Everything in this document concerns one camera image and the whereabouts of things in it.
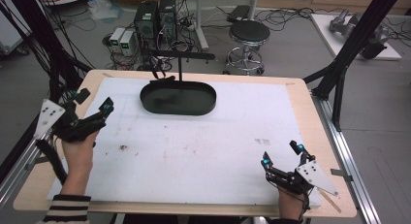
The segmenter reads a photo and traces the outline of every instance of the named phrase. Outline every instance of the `human hand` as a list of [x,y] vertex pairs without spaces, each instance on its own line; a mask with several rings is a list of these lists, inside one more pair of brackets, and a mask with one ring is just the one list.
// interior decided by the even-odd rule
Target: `human hand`
[[62,142],[69,172],[60,194],[84,195],[93,168],[93,144],[98,133],[94,132],[82,142]]
[[278,208],[280,218],[299,220],[302,213],[304,196],[278,186]]

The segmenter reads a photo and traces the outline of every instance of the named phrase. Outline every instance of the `metal rod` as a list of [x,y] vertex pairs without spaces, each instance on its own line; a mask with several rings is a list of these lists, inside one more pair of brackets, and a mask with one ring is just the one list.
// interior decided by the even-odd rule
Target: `metal rod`
[[254,14],[256,12],[257,0],[251,0],[250,11],[248,12],[248,19],[254,20]]

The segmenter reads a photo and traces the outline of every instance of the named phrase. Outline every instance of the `metal stand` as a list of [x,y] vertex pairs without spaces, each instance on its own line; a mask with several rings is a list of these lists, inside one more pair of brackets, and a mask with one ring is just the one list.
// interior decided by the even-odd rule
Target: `metal stand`
[[202,51],[207,51],[208,43],[206,42],[206,37],[202,29],[202,0],[197,0],[197,22],[194,22],[194,28],[196,29]]
[[254,20],[254,14],[256,12],[257,0],[251,0],[250,10],[248,11],[248,19]]
[[309,83],[323,77],[320,84],[312,90],[312,94],[321,100],[328,100],[330,92],[336,86],[332,109],[332,123],[338,131],[341,131],[339,120],[347,69],[357,54],[366,46],[368,39],[372,36],[374,30],[396,1],[397,0],[372,0],[335,60],[323,70],[303,79],[305,83]]

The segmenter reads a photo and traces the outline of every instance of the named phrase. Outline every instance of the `striped sleeve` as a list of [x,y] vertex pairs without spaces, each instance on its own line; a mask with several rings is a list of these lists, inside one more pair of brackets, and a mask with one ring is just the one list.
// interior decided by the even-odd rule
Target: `striped sleeve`
[[55,195],[43,223],[87,224],[90,200],[85,196]]

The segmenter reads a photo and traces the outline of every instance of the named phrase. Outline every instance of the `stool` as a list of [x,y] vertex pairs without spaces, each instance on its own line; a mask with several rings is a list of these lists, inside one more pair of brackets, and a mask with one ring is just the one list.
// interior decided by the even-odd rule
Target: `stool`
[[235,22],[230,27],[230,38],[238,43],[243,44],[241,48],[233,48],[226,60],[226,69],[228,66],[243,70],[250,75],[250,71],[257,70],[257,74],[264,72],[263,58],[260,53],[250,47],[259,47],[269,40],[269,29],[261,22],[254,20],[241,20]]

